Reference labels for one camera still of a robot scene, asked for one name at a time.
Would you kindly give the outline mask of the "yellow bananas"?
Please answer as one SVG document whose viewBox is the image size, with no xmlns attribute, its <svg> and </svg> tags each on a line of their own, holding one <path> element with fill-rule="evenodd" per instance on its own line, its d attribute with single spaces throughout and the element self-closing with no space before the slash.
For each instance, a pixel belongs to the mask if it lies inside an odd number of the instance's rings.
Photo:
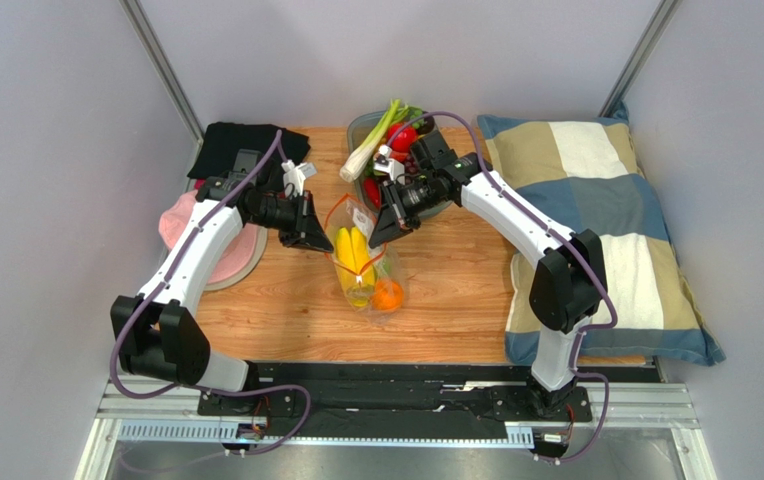
<svg viewBox="0 0 764 480">
<path fill-rule="evenodd" d="M 367 240 L 357 227 L 339 228 L 335 239 L 336 273 L 341 290 L 352 307 L 367 307 L 376 283 Z"/>
</svg>

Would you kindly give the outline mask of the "clear orange zip top bag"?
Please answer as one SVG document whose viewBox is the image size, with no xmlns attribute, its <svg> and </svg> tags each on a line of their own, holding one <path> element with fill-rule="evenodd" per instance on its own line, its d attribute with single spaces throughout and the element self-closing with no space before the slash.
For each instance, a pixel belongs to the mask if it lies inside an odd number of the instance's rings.
<svg viewBox="0 0 764 480">
<path fill-rule="evenodd" d="M 369 245 L 376 216 L 353 195 L 343 195 L 329 210 L 324 230 L 334 250 L 333 264 L 341 292 L 354 312 L 383 325 L 400 312 L 407 279 L 394 248 Z"/>
</svg>

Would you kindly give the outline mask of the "orange fruit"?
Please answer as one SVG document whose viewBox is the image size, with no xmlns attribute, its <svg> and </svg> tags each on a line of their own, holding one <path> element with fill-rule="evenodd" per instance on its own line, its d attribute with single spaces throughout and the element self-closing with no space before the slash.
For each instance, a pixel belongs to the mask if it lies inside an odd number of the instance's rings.
<svg viewBox="0 0 764 480">
<path fill-rule="evenodd" d="M 404 297 L 404 290 L 398 282 L 383 278 L 376 282 L 370 301 L 374 310 L 388 312 L 398 310 Z"/>
</svg>

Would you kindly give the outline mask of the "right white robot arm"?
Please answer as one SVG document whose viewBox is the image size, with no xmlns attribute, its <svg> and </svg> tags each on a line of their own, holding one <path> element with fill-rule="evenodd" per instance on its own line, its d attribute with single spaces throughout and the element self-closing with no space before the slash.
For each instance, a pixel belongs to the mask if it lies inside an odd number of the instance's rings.
<svg viewBox="0 0 764 480">
<path fill-rule="evenodd" d="M 576 386 L 582 333 L 607 292 L 600 238 L 572 231 L 525 201 L 476 153 L 458 156 L 439 132 L 416 141 L 421 170 L 403 179 L 402 165 L 387 145 L 378 147 L 375 171 L 386 174 L 369 246 L 412 233 L 421 214 L 453 202 L 480 217 L 509 241 L 534 268 L 529 305 L 541 324 L 537 355 L 527 380 L 524 405 L 537 417 L 565 410 Z"/>
</svg>

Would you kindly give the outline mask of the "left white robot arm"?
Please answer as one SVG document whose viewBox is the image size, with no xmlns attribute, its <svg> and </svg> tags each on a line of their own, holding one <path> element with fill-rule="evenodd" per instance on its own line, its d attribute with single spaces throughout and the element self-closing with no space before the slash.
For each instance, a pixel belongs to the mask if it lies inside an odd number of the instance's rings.
<svg viewBox="0 0 764 480">
<path fill-rule="evenodd" d="M 253 387 L 251 363 L 214 350 L 194 318 L 223 253 L 248 225 L 277 231 L 286 248 L 334 250 L 304 187 L 316 173 L 313 164 L 285 159 L 275 170 L 276 187 L 256 184 L 276 151 L 271 147 L 248 173 L 208 179 L 161 267 L 136 295 L 114 301 L 110 380 L 124 395 L 136 394 L 123 386 L 121 372 L 162 380 L 167 389 L 232 394 Z"/>
</svg>

